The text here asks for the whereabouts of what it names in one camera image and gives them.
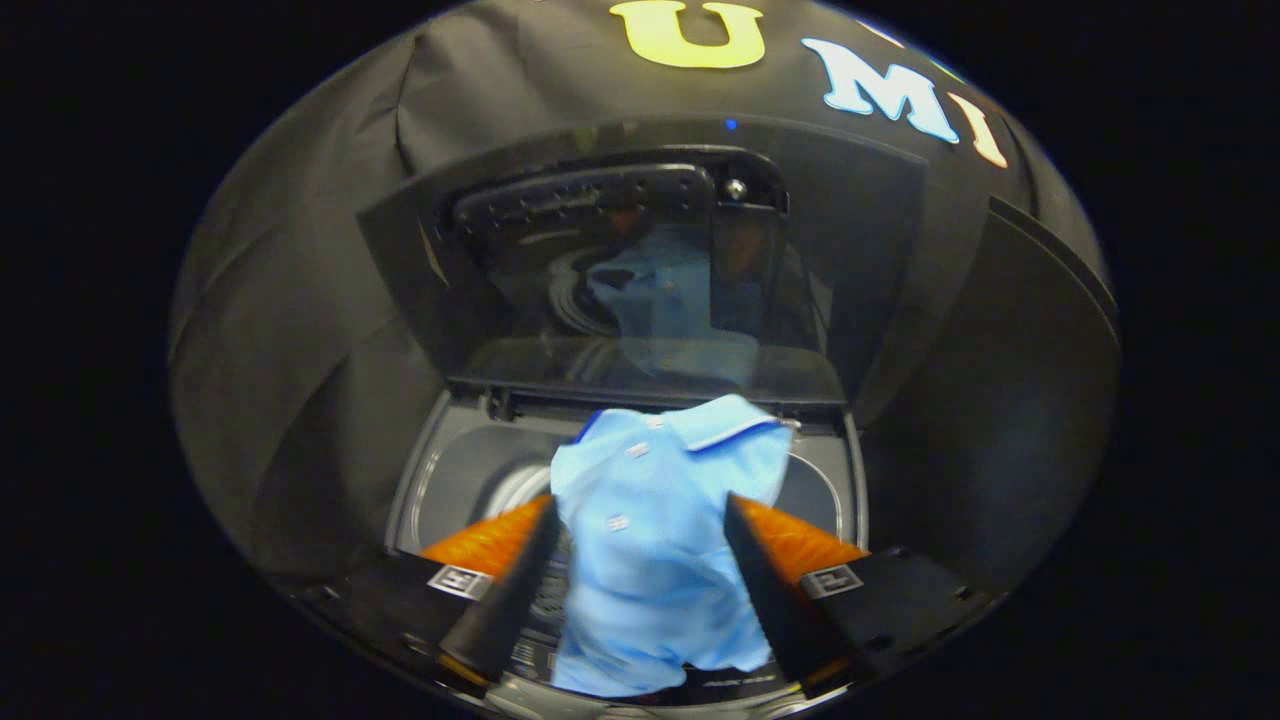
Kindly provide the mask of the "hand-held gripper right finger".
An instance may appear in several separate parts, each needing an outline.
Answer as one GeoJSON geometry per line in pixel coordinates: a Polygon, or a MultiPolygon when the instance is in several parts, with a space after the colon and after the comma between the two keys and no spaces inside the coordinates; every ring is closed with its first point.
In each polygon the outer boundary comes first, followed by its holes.
{"type": "Polygon", "coordinates": [[[804,693],[881,682],[996,602],[922,552],[869,552],[741,495],[728,496],[723,530],[773,659],[804,693]]]}

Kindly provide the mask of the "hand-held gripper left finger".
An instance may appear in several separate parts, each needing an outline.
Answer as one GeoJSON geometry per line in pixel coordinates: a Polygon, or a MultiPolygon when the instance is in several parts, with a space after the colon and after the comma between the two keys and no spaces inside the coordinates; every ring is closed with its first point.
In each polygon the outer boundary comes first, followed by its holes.
{"type": "Polygon", "coordinates": [[[396,673],[481,698],[500,680],[561,537],[544,495],[420,553],[393,550],[300,594],[302,607],[396,673]]]}

